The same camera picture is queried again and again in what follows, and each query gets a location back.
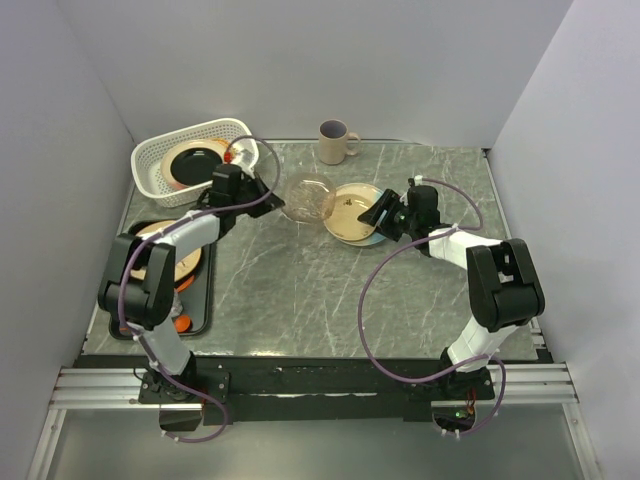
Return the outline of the black lacquer plate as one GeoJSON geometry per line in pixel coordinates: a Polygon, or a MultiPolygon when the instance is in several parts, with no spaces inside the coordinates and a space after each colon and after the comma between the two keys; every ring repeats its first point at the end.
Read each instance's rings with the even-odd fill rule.
{"type": "Polygon", "coordinates": [[[209,148],[193,147],[178,153],[169,164],[170,178],[177,184],[190,187],[210,181],[222,157],[209,148]]]}

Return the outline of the woven bamboo square tray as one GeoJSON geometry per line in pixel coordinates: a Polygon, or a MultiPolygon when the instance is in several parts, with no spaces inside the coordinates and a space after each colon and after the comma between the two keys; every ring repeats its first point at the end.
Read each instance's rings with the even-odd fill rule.
{"type": "Polygon", "coordinates": [[[232,147],[222,138],[210,138],[211,149],[220,157],[223,164],[237,164],[240,160],[240,151],[232,147]]]}

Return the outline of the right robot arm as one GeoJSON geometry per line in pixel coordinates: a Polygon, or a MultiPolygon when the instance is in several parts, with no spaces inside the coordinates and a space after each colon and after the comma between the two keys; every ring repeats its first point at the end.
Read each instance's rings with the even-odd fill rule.
{"type": "Polygon", "coordinates": [[[406,235],[411,242],[385,257],[367,278],[357,306],[358,331],[365,353],[386,376],[403,383],[426,383],[436,379],[439,390],[449,398],[460,398],[473,384],[471,372],[488,364],[504,340],[545,309],[545,297],[528,245],[519,238],[491,239],[479,236],[484,219],[477,214],[477,226],[460,226],[441,221],[436,180],[420,176],[409,180],[403,195],[391,189],[358,221],[373,226],[385,238],[398,241],[406,235]],[[467,274],[471,318],[442,356],[443,366],[426,377],[402,377],[386,369],[372,354],[364,333],[363,307],[366,293],[382,268],[394,256],[414,248],[422,254],[448,262],[467,274]]]}

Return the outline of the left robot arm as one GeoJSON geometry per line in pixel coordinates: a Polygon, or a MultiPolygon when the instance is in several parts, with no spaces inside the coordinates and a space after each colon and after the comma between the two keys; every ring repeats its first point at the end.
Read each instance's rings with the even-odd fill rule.
{"type": "Polygon", "coordinates": [[[195,356],[180,340],[171,315],[176,265],[224,238],[239,216],[259,218],[284,205],[259,175],[221,165],[194,209],[145,237],[120,234],[114,239],[98,306],[129,328],[151,369],[165,375],[162,387],[172,399],[187,401],[199,387],[195,356]]]}

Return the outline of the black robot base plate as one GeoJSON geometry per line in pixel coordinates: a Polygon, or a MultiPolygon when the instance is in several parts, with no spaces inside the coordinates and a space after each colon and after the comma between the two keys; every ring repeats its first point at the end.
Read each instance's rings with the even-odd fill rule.
{"type": "MultiPolygon", "coordinates": [[[[147,370],[145,400],[199,403],[203,421],[320,421],[400,418],[430,422],[438,402],[503,400],[506,367],[495,362],[469,374],[453,373],[426,383],[403,383],[380,372],[368,359],[310,357],[196,358],[196,377],[179,389],[147,370]]],[[[402,377],[434,374],[442,360],[389,359],[402,377]]]]}

